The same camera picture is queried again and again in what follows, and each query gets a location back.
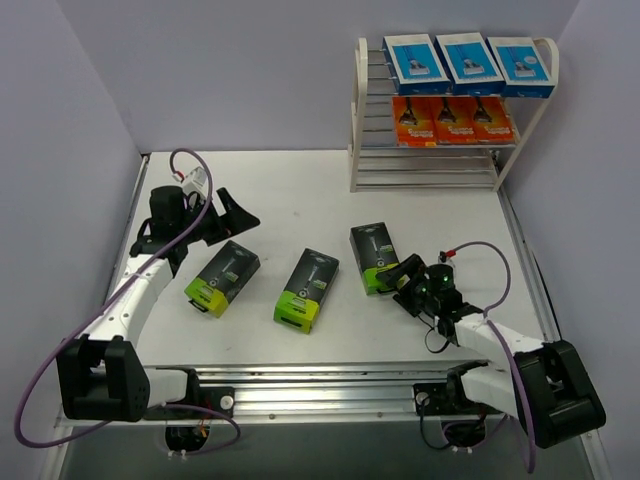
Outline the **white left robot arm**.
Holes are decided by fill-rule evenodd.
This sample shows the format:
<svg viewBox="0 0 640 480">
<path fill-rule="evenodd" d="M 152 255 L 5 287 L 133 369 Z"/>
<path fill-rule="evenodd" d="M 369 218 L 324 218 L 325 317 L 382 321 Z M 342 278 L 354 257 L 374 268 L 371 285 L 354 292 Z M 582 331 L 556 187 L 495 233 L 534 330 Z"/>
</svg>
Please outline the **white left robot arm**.
<svg viewBox="0 0 640 480">
<path fill-rule="evenodd" d="M 220 188 L 224 212 L 203 195 L 194 203 L 177 186 L 152 190 L 150 215 L 129 250 L 124 273 L 102 313 L 56 356 L 64 414 L 73 420 L 137 422 L 163 404 L 179 419 L 202 405 L 194 370 L 147 367 L 137 352 L 143 327 L 192 243 L 212 246 L 259 226 Z"/>
</svg>

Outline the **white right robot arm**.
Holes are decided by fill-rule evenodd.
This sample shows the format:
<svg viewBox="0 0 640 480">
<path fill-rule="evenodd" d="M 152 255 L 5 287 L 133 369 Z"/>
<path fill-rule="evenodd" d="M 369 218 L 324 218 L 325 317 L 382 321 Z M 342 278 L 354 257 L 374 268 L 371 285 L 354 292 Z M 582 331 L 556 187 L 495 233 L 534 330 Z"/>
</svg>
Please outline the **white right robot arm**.
<svg viewBox="0 0 640 480">
<path fill-rule="evenodd" d="M 604 406 L 574 345 L 526 336 L 491 320 L 464 300 L 446 254 L 433 265 L 411 255 L 376 277 L 407 313 L 429 317 L 450 344 L 480 355 L 480 361 L 449 373 L 443 391 L 453 411 L 483 404 L 505 413 L 541 449 L 605 425 Z"/>
</svg>

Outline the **orange Gillette razor box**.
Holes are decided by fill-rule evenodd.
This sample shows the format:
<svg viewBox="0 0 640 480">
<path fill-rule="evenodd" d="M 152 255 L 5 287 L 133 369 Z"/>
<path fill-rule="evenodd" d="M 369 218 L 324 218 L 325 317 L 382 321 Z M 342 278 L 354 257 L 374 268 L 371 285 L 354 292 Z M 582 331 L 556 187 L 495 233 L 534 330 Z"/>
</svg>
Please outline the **orange Gillette razor box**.
<svg viewBox="0 0 640 480">
<path fill-rule="evenodd" d="M 467 145 L 477 142 L 470 98 L 432 97 L 428 101 L 440 144 Z"/>
<path fill-rule="evenodd" d="M 425 148 L 437 145 L 427 97 L 393 97 L 392 111 L 396 141 L 400 147 Z"/>
<path fill-rule="evenodd" d="M 479 143 L 509 144 L 514 130 L 503 102 L 497 97 L 476 97 L 472 110 L 473 129 Z"/>
</svg>

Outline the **blue white Harry's razor box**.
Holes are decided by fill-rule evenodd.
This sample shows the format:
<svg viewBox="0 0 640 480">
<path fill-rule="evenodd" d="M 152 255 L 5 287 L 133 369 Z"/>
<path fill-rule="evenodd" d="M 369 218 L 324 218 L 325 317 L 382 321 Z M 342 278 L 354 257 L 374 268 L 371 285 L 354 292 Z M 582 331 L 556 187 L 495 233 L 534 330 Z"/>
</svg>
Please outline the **blue white Harry's razor box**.
<svg viewBox="0 0 640 480">
<path fill-rule="evenodd" d="M 452 95 L 482 97 L 502 92 L 504 77 L 479 32 L 437 35 L 436 50 L 451 80 Z"/>
</svg>

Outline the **black green razor box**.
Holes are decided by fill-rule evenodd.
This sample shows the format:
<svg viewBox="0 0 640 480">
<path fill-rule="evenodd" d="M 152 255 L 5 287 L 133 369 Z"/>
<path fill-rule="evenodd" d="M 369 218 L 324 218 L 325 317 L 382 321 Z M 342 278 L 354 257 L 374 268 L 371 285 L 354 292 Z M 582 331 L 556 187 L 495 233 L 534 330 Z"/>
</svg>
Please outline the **black green razor box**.
<svg viewBox="0 0 640 480">
<path fill-rule="evenodd" d="M 339 260 L 305 248 L 274 309 L 274 321 L 309 334 L 339 271 Z"/>
<path fill-rule="evenodd" d="M 229 240 L 184 290 L 200 312 L 220 318 L 260 267 L 259 257 Z"/>
<path fill-rule="evenodd" d="M 350 244 L 367 295 L 386 294 L 391 291 L 377 279 L 377 274 L 399 264 L 395 247 L 384 222 L 350 229 Z"/>
</svg>

